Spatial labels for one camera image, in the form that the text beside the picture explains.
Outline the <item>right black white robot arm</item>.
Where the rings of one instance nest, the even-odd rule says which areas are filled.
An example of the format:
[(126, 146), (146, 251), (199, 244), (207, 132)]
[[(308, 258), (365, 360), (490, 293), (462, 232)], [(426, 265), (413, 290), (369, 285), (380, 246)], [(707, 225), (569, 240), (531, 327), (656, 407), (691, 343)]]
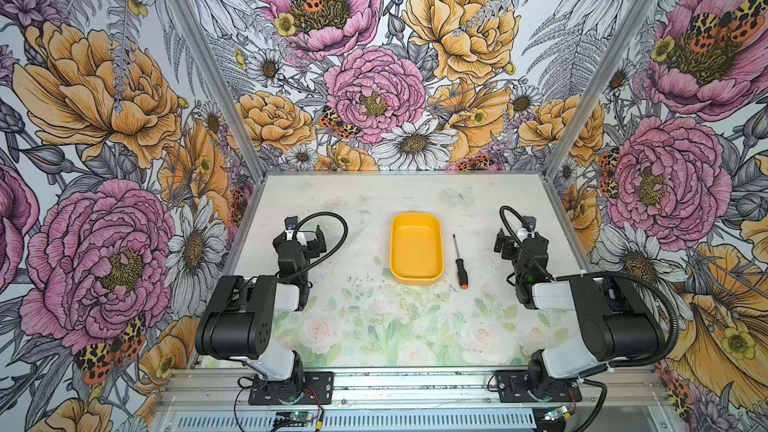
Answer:
[(644, 367), (675, 347), (681, 319), (673, 301), (647, 279), (627, 272), (554, 276), (547, 270), (548, 240), (536, 221), (510, 206), (494, 250), (513, 266), (507, 282), (528, 310), (575, 314), (578, 330), (556, 347), (532, 353), (524, 369), (499, 370), (488, 383), (501, 402), (576, 400), (588, 378), (618, 368)]

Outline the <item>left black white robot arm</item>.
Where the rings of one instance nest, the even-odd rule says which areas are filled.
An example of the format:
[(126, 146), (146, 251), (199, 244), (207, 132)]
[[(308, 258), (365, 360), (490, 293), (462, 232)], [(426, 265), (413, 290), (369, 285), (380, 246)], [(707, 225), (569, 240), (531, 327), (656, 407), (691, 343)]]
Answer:
[(199, 355), (238, 363), (253, 372), (251, 405), (315, 404), (298, 352), (272, 337), (274, 318), (302, 311), (311, 285), (307, 269), (327, 252), (321, 228), (305, 230), (297, 217), (284, 221), (273, 240), (275, 274), (219, 279), (195, 334)]

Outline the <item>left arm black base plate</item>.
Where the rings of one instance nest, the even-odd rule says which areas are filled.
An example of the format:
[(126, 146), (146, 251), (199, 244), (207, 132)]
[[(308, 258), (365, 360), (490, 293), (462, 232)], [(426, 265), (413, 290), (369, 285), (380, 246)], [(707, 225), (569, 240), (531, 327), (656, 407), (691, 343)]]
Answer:
[(326, 406), (332, 401), (334, 381), (332, 372), (304, 372), (284, 381), (256, 379), (247, 401), (251, 406)]

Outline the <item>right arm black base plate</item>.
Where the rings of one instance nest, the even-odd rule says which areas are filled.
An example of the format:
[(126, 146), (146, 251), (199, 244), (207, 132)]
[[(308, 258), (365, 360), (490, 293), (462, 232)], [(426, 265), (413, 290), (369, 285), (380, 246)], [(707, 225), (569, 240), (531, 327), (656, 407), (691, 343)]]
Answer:
[(573, 403), (582, 400), (575, 380), (532, 378), (523, 370), (496, 371), (487, 384), (501, 403)]

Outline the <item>black orange handled screwdriver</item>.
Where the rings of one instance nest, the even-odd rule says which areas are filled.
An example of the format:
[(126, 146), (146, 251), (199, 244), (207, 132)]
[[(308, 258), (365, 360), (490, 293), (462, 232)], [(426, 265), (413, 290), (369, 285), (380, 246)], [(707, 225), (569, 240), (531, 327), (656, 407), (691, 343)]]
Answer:
[(457, 270), (457, 279), (458, 279), (459, 287), (461, 289), (466, 290), (469, 288), (469, 278), (468, 278), (467, 269), (466, 269), (464, 260), (460, 254), (458, 241), (455, 234), (452, 235), (452, 239), (453, 239), (454, 248), (456, 252), (455, 265)]

